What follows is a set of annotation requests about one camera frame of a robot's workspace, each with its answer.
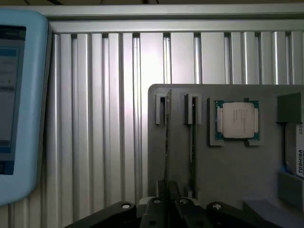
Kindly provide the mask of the grey parts rack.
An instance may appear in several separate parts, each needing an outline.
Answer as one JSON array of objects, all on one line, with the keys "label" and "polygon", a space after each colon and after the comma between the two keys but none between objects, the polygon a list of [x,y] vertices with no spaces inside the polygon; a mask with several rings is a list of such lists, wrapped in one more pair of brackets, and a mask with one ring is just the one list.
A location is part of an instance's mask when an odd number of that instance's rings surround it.
[{"label": "grey parts rack", "polygon": [[[164,179],[165,98],[171,90],[168,181],[202,206],[266,200],[304,210],[304,179],[286,170],[285,125],[304,123],[304,85],[152,85],[148,90],[148,194]],[[192,97],[196,98],[196,188],[190,187]],[[259,101],[259,140],[216,140],[214,101]]]}]

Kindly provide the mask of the silver CPU chip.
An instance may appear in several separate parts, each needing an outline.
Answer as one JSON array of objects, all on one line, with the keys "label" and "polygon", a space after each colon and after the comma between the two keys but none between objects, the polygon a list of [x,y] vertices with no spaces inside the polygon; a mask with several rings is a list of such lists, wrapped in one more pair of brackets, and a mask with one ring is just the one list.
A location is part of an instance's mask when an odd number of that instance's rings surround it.
[{"label": "silver CPU chip", "polygon": [[214,101],[216,140],[259,140],[259,101]]}]

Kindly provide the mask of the Toshiba hard disk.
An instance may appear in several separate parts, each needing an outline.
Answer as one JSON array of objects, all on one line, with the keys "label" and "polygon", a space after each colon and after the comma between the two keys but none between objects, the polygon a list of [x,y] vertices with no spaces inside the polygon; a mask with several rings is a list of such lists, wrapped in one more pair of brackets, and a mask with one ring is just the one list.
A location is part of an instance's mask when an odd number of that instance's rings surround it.
[{"label": "Toshiba hard disk", "polygon": [[286,170],[304,179],[304,123],[285,125]]}]

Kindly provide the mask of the light blue teach pendant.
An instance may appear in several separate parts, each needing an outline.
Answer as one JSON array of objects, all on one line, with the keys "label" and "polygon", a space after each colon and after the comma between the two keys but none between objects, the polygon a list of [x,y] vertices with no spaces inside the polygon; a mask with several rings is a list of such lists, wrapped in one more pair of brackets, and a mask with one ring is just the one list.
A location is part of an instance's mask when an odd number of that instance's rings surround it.
[{"label": "light blue teach pendant", "polygon": [[46,17],[0,9],[0,207],[40,181],[51,48]]}]

